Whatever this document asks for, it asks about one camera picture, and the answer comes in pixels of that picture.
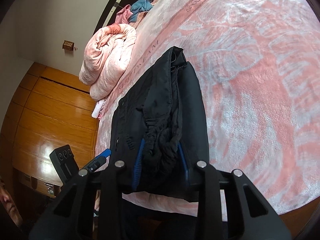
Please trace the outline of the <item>black pants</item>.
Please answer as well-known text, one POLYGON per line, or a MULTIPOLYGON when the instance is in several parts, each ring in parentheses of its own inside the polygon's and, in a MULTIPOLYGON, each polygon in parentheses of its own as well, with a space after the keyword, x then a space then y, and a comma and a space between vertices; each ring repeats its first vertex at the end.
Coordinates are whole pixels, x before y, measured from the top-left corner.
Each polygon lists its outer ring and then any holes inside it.
POLYGON ((119 100, 112 118, 111 150, 133 150, 144 140, 138 187, 196 202, 198 160, 209 161, 206 113, 199 80, 183 49, 169 48, 119 100))

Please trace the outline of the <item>wooden wardrobe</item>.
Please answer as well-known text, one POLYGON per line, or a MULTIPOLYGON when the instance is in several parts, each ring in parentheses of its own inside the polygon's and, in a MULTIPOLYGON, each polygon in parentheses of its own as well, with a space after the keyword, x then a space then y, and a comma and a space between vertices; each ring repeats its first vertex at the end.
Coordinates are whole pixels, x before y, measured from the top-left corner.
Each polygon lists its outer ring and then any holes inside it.
POLYGON ((69 144, 78 166, 94 157, 98 121, 89 87, 73 74, 33 63, 9 103, 1 127, 1 175, 54 198, 62 185, 49 155, 69 144))

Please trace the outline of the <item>rolled pink quilt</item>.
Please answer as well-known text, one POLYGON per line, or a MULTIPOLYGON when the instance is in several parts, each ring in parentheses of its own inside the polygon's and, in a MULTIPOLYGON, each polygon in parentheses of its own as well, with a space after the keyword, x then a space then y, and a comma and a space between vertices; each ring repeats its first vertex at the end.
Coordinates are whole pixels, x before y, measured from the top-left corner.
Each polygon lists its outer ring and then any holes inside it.
POLYGON ((88 41, 79 80, 90 87, 93 100, 112 92, 129 65, 136 38, 135 28, 122 23, 99 29, 88 41))

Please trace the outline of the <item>pink garment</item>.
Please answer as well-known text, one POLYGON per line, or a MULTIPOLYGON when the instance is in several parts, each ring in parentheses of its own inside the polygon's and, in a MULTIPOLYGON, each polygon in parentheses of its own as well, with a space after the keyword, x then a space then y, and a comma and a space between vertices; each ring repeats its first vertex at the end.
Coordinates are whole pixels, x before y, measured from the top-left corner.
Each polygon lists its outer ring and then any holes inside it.
POLYGON ((131 5, 126 5, 116 13, 115 24, 129 24, 129 19, 133 15, 131 5))

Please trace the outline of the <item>blue garment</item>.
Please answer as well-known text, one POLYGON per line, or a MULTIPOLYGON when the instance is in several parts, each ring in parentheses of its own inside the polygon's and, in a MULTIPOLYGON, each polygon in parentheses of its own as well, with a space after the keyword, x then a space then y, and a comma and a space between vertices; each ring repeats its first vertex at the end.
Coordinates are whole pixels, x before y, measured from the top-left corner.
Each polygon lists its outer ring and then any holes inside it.
POLYGON ((138 0, 131 5, 130 11, 132 15, 129 17, 129 23, 136 22, 140 12, 148 12, 152 9, 153 5, 147 0, 138 0))

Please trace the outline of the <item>pink patterned bed blanket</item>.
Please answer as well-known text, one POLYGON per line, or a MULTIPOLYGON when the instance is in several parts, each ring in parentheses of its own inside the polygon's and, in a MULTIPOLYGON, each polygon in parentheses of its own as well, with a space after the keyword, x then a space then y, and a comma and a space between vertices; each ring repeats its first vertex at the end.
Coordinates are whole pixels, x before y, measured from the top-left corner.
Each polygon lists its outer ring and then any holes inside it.
POLYGON ((278 214, 319 197, 319 20, 306 0, 159 0, 136 32, 96 154, 118 101, 177 46, 199 79, 210 163, 241 169, 278 214))

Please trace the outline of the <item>small brown wall ornament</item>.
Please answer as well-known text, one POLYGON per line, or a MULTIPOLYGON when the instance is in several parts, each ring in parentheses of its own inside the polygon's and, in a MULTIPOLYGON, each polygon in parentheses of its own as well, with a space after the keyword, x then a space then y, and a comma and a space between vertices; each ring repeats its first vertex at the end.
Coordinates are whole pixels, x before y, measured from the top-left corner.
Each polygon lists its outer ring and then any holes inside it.
POLYGON ((74 42, 64 40, 62 48, 67 51, 73 51, 74 50, 74 42))

